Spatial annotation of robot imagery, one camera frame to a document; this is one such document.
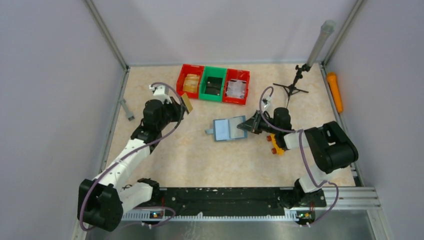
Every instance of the gray wall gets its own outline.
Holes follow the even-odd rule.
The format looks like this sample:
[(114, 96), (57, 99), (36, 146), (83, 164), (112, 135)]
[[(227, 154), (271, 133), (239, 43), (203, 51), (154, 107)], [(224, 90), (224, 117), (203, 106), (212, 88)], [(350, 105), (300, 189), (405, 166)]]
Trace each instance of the gray wall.
[(128, 64), (151, 65), (304, 62), (324, 21), (338, 32), (355, 0), (94, 2)]
[(0, 2), (0, 238), (72, 235), (123, 71), (81, 0)]
[(422, 239), (424, 1), (369, 0), (328, 66), (394, 239)]

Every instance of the black tripod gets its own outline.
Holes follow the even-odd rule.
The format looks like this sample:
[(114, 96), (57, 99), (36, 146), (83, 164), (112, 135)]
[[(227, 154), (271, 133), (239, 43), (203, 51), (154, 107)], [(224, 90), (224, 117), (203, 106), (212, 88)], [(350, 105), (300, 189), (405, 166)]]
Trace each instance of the black tripod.
[(304, 77), (302, 75), (302, 72), (309, 72), (309, 70), (311, 70), (311, 67), (308, 66), (305, 63), (302, 67), (299, 67), (299, 65), (296, 65), (296, 70), (297, 70), (297, 72), (296, 72), (296, 76), (294, 77), (293, 83), (290, 84), (289, 86), (281, 85), (281, 84), (277, 84), (277, 83), (273, 83), (273, 85), (275, 85), (275, 86), (283, 87), (284, 90), (285, 90), (285, 92), (287, 93), (288, 100), (287, 100), (287, 106), (286, 106), (286, 108), (289, 106), (290, 97), (292, 95), (297, 94), (299, 92), (309, 93), (308, 91), (299, 89), (299, 88), (297, 88), (295, 86), (296, 86), (296, 83), (298, 83), (298, 80), (299, 79), (302, 79)]

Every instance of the yellow item in bin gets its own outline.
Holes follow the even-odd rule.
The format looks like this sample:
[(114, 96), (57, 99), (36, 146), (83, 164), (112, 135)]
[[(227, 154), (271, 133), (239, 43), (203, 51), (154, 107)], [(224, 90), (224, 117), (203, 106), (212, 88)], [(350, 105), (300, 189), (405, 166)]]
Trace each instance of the yellow item in bin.
[(184, 92), (194, 93), (198, 92), (198, 84), (200, 81), (200, 76), (196, 74), (187, 74), (184, 79), (184, 84), (182, 90)]

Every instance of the white item in bin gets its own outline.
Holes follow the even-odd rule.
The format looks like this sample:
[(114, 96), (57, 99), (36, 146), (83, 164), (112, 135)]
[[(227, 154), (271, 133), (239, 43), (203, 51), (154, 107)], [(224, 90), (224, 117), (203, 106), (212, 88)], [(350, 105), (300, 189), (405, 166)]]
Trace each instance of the white item in bin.
[(228, 86), (226, 88), (226, 96), (230, 98), (236, 99), (244, 99), (245, 98), (245, 88), (246, 81), (239, 79), (231, 79), (228, 81)]

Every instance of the orange tube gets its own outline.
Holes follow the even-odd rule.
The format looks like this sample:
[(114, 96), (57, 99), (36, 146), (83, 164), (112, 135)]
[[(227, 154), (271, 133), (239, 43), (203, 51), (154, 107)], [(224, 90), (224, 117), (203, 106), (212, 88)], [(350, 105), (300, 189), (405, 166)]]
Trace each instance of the orange tube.
[(327, 82), (330, 85), (332, 98), (334, 99), (335, 109), (338, 113), (343, 112), (342, 98), (340, 97), (339, 87), (337, 86), (337, 75), (334, 72), (327, 74)]

